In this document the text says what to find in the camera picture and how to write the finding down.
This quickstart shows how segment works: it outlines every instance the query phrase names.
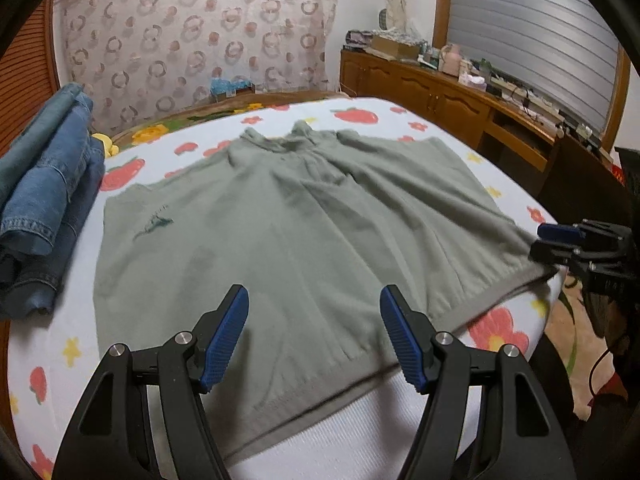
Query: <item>stack of folded clothes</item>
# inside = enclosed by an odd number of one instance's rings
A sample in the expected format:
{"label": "stack of folded clothes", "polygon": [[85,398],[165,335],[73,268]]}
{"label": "stack of folded clothes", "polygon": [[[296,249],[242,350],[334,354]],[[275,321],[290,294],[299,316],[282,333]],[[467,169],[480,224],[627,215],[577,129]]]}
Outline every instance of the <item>stack of folded clothes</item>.
{"label": "stack of folded clothes", "polygon": [[93,106],[66,85],[0,158],[0,319],[53,309],[104,175],[104,147],[87,129]]}

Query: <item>window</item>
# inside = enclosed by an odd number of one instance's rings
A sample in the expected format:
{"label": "window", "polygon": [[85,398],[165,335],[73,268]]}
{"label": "window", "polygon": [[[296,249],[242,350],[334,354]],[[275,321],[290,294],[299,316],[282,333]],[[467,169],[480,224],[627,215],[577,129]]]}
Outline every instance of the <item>window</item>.
{"label": "window", "polygon": [[447,41],[603,129],[618,40],[587,0],[451,0]]}

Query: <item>metal screw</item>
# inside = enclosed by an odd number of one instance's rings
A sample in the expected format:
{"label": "metal screw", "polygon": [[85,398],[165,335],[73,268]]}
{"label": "metal screw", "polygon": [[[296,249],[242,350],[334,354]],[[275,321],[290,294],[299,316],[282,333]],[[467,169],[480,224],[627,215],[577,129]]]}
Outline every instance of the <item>metal screw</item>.
{"label": "metal screw", "polygon": [[124,345],[122,343],[117,343],[109,348],[109,355],[113,357],[120,357],[122,354],[124,354]]}
{"label": "metal screw", "polygon": [[441,345],[450,345],[453,343],[453,336],[449,332],[438,332],[436,334],[436,341]]}
{"label": "metal screw", "polygon": [[175,335],[174,341],[178,343],[178,345],[187,345],[193,339],[193,334],[191,332],[179,332]]}
{"label": "metal screw", "polygon": [[518,350],[516,345],[505,345],[502,350],[509,357],[518,357],[520,355],[520,350]]}

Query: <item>sage green garment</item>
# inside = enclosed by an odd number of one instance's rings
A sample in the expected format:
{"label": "sage green garment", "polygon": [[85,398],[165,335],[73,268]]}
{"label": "sage green garment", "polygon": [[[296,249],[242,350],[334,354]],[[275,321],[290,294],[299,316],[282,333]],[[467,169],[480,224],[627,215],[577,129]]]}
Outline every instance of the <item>sage green garment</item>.
{"label": "sage green garment", "polygon": [[235,462],[318,422],[396,364],[380,317],[397,284],[455,330],[535,280],[533,237],[441,140],[397,142],[299,122],[111,198],[95,279],[100,350],[162,344],[249,291],[222,384],[202,397]]}

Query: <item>bed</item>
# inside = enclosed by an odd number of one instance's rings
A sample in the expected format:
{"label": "bed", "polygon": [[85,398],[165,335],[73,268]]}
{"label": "bed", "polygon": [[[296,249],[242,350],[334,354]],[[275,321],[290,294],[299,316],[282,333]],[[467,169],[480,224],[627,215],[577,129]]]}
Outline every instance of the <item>bed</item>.
{"label": "bed", "polygon": [[[17,439],[23,455],[46,478],[66,425],[100,361],[93,288],[102,242],[105,201],[133,182],[151,184],[194,162],[252,126],[267,137],[280,136],[297,120],[315,129],[355,128],[361,135],[405,142],[441,138],[468,165],[498,207],[521,227],[536,232],[553,221],[521,187],[490,162],[434,124],[379,99],[337,98],[255,110],[179,130],[130,148],[106,161],[107,170],[133,164],[119,189],[100,192],[82,231],[66,283],[52,317],[13,322],[8,342],[7,380]],[[549,306],[564,275],[497,305],[457,336],[468,346],[497,349],[504,342],[530,357],[542,336]],[[158,402],[150,393],[150,402]],[[388,479],[400,471],[426,399],[395,373],[340,412],[230,469],[235,479]],[[472,388],[460,449],[475,437],[480,389]],[[156,441],[161,471],[174,478],[168,443]]]}

